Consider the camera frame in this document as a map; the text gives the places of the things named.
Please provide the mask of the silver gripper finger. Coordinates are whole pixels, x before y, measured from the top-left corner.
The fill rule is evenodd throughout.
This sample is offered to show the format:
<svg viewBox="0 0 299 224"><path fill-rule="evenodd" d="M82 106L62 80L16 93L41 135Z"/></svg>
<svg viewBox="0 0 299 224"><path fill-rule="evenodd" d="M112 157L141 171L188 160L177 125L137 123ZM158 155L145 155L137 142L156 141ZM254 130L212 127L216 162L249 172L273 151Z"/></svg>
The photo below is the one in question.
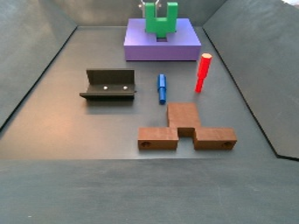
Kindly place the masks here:
<svg viewBox="0 0 299 224"><path fill-rule="evenodd" d="M161 7L161 5L160 5L160 0L154 0L154 16L157 16L157 11L158 11L158 9L160 9L160 7Z"/></svg>
<svg viewBox="0 0 299 224"><path fill-rule="evenodd" d="M145 8L145 1L144 1L144 0L138 0L138 1L140 1L140 3L138 3L138 8L140 8L140 10L142 11L144 8Z"/></svg>

